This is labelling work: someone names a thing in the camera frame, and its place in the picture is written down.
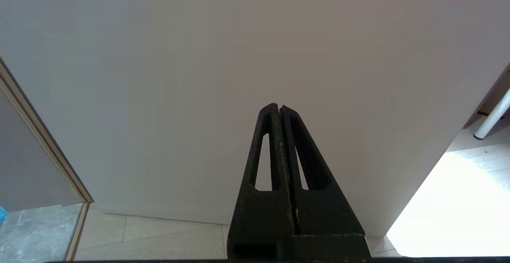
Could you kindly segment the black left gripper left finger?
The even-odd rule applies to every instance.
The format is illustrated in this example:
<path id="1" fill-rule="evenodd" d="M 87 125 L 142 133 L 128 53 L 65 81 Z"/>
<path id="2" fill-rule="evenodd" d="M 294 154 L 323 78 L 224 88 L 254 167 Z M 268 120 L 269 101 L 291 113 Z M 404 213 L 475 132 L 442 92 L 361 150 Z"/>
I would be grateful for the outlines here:
<path id="1" fill-rule="evenodd" d="M 271 190 L 255 187 L 263 137 L 269 137 Z M 279 243 L 294 234 L 281 115 L 276 103 L 258 116 L 227 239 L 230 261 L 276 260 Z"/>

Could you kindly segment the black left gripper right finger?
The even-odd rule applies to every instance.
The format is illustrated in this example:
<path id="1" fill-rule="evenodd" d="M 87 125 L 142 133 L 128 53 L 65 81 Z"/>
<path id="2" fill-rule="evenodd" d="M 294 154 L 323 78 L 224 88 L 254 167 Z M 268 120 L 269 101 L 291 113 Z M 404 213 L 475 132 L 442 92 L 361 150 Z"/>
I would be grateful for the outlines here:
<path id="1" fill-rule="evenodd" d="M 371 258 L 365 232 L 300 115 L 282 106 L 294 233 L 285 259 Z"/>

